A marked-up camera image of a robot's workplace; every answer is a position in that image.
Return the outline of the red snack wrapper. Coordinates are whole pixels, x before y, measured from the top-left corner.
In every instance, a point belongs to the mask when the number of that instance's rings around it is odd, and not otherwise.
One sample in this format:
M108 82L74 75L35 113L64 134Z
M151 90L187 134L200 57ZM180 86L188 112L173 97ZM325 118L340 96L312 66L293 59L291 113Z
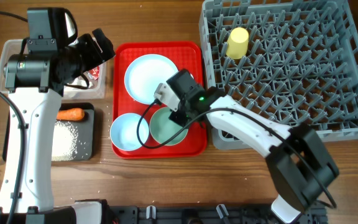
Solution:
M100 74L100 67L97 66L91 70L88 70L88 75L91 79L93 80L98 80L99 79L99 74Z

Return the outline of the light blue bowl with scrap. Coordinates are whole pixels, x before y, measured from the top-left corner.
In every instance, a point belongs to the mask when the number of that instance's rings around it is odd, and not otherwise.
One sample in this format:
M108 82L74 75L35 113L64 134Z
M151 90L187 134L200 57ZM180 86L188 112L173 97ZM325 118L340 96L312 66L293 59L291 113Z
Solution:
M171 112L169 107L164 107L157 110L151 117L150 133L159 144L171 138L182 128L169 119Z

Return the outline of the small white tissue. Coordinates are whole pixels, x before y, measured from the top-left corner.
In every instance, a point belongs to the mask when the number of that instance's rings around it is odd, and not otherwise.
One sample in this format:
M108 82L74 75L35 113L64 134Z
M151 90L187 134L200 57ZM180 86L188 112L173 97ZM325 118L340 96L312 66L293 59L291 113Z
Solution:
M76 79L74 79L71 83L66 84L66 89L74 89L74 90L89 90L92 88L95 88L97 86L98 82L96 80L93 80L92 78L89 78L86 75L80 76Z

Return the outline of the light blue rice bowl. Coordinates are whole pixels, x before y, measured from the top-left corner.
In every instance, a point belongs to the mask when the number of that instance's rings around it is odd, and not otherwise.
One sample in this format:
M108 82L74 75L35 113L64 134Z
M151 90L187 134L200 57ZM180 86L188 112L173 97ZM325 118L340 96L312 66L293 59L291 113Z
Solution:
M110 138L114 146L123 151L135 151L142 147L137 135L145 143L149 138L149 125L143 118L140 122L139 131L137 131L140 118L139 114L125 113L113 121Z

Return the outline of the orange carrot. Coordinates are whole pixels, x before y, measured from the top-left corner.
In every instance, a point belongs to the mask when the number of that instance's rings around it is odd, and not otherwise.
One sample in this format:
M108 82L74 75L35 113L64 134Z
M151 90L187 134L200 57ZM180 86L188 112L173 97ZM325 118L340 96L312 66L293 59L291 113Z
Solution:
M56 120L59 121L81 121L85 117L85 111L81 108L72 108L69 110L60 110Z

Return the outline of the yellow plastic cup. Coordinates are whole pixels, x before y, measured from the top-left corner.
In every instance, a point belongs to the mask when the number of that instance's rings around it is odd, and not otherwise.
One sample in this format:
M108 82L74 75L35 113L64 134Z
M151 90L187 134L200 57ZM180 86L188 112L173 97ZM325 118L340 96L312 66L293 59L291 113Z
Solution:
M249 33L245 28L233 29L227 40L226 55L231 59L240 59L246 55L249 44Z

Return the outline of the white rice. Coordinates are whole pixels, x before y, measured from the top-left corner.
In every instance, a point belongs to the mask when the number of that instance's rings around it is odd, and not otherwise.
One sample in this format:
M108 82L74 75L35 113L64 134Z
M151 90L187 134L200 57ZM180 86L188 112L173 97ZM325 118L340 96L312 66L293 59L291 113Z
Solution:
M53 132L52 161L72 161L88 155L89 142L70 121L56 121Z

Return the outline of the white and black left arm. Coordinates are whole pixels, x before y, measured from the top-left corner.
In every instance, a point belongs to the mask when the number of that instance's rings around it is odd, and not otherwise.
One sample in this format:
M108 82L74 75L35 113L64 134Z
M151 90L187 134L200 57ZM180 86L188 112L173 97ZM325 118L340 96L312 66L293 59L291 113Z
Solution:
M6 168L0 189L0 223L116 223L106 200L55 207L51 183L53 131L64 88L114 57L101 29L68 34L68 9L27 11L29 36L4 69L10 107Z

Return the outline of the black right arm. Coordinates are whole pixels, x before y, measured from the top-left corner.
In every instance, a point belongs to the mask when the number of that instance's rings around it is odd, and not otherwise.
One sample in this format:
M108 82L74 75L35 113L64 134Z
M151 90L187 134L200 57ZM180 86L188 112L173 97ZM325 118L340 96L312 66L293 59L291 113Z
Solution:
M318 201L321 194L337 205L328 186L339 169L316 131L305 123L288 126L248 110L216 87L204 89L186 69L167 80L170 97L165 105L172 109L170 119L183 128L207 120L227 132L266 161L278 197L271 205L283 223L292 223Z

